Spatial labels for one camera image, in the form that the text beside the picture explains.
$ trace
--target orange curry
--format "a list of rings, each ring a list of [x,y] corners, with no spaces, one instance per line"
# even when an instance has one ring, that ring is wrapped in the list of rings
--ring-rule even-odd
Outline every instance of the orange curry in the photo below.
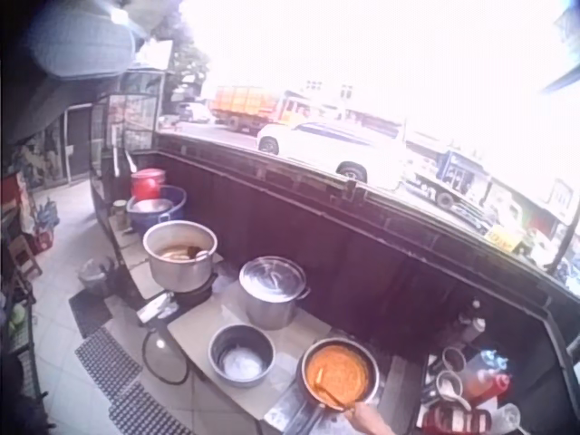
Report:
[[[342,403],[354,403],[366,390],[369,373],[360,355],[346,347],[333,344],[312,356],[306,367],[306,381],[320,401],[336,407],[341,405],[324,390]]]

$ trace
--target spoon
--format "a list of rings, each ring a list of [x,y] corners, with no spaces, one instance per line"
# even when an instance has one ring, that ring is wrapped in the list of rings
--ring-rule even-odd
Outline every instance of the spoon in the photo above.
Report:
[[[326,394],[328,394],[330,396],[330,398],[335,401],[336,403],[338,403],[340,406],[342,406],[344,408],[344,410],[348,410],[349,408],[352,408],[352,404],[348,405],[346,403],[344,403],[343,401],[340,401],[339,399],[336,398],[336,396],[334,394],[332,394],[331,392],[329,392],[322,384],[322,379],[323,379],[323,371],[324,369],[321,368],[318,373],[316,374],[316,379],[314,380],[314,388],[317,390],[321,390],[323,392],[325,392]]]

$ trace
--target frying pan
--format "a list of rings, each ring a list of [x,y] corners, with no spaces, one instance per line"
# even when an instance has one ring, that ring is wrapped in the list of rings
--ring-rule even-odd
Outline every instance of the frying pan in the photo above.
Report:
[[[316,342],[312,346],[310,346],[306,352],[304,353],[302,360],[298,363],[298,370],[296,371],[296,380],[300,385],[301,389],[303,390],[306,400],[310,403],[313,403],[315,406],[314,411],[309,416],[308,420],[304,425],[300,428],[297,428],[296,431],[288,432],[285,431],[285,434],[293,433],[295,435],[303,435],[310,433],[313,429],[314,425],[323,417],[325,411],[329,411],[331,413],[334,412],[343,412],[344,409],[338,405],[331,405],[326,404],[318,399],[318,395],[315,391],[312,390],[310,385],[308,385],[308,381],[306,380],[306,367],[308,367],[308,363],[312,359],[315,353],[322,350],[326,346],[338,345],[345,347],[346,349],[358,354],[364,363],[366,364],[367,372],[369,374],[369,381],[367,383],[366,389],[361,394],[360,397],[356,399],[356,401],[370,401],[374,395],[376,394],[377,390],[379,389],[379,367],[377,362],[372,357],[372,355],[360,346],[358,343],[348,340],[346,338],[326,338],[319,342]],[[295,417],[288,423],[286,430],[293,428],[295,420],[301,414],[301,411],[306,409],[305,406],[301,408],[301,410],[295,415]]]

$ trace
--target orange truck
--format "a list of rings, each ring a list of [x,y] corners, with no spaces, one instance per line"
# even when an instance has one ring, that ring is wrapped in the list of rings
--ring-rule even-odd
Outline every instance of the orange truck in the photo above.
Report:
[[[265,125],[291,124],[322,108],[297,92],[271,92],[253,86],[220,86],[210,109],[232,131],[258,133]]]

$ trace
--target gas stove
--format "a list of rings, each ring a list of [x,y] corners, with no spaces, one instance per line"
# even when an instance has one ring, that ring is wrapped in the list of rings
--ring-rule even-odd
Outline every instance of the gas stove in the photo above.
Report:
[[[152,319],[170,324],[191,308],[206,302],[213,293],[213,284],[217,278],[218,274],[213,273],[205,284],[189,292],[166,290],[142,307],[137,316],[143,324],[149,323]]]
[[[389,354],[381,352],[376,346],[368,343],[362,343],[360,340],[339,330],[331,330],[325,338],[344,337],[353,340],[364,346],[375,358],[379,366],[379,388],[375,396],[371,399],[370,404],[378,406],[385,389],[385,383],[389,370],[391,369],[392,358]],[[264,420],[270,426],[284,434],[295,434],[304,427],[308,418],[314,412],[316,405],[307,400],[302,386],[297,380],[285,391],[280,400],[266,414]],[[353,429],[348,420],[337,412],[325,412],[319,421],[310,431],[311,434],[340,434],[355,435],[358,434]]]

